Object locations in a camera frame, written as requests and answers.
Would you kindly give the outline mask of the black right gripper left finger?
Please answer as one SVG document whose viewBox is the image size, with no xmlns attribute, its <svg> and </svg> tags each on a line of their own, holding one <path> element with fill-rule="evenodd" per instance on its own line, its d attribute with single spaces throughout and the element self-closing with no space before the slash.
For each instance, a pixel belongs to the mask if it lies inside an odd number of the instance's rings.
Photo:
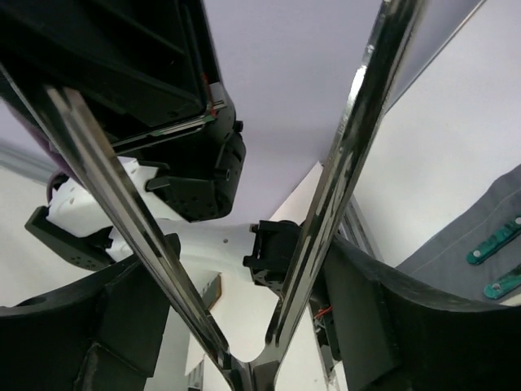
<svg viewBox="0 0 521 391">
<path fill-rule="evenodd" d="M 3 390 L 142 390 L 170 309 L 136 256 L 1 308 Z"/>
</svg>

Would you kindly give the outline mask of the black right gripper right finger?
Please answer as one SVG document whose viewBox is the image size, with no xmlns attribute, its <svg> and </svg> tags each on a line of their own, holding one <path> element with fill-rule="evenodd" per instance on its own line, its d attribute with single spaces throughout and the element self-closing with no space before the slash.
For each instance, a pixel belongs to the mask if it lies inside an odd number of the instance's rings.
<svg viewBox="0 0 521 391">
<path fill-rule="evenodd" d="M 349 389 L 519 389 L 518 307 L 442 292 L 342 237 L 323 272 Z"/>
</svg>

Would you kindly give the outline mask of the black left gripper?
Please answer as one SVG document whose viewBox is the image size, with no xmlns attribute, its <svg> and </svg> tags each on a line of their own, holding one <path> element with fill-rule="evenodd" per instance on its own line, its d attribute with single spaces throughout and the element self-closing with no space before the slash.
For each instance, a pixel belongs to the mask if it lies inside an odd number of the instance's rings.
<svg viewBox="0 0 521 391">
<path fill-rule="evenodd" d="M 116 149 L 234 116 L 201 1 L 4 1 L 1 58 L 78 90 Z"/>
</svg>

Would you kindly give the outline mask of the silver metal tongs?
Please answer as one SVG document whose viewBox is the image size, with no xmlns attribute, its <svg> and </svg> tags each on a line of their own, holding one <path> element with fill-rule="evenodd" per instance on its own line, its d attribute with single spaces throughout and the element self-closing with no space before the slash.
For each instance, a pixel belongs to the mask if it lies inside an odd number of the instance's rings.
<svg viewBox="0 0 521 391">
<path fill-rule="evenodd" d="M 18 77 L 15 67 L 8 63 L 2 63 L 1 70 L 228 385 L 233 390 L 271 390 L 366 161 L 409 42 L 426 8 L 424 1 L 385 1 L 379 8 L 291 259 L 281 298 L 267 328 L 265 347 L 251 362 L 243 362 L 230 352 L 224 334 L 81 94 L 67 87 Z"/>
</svg>

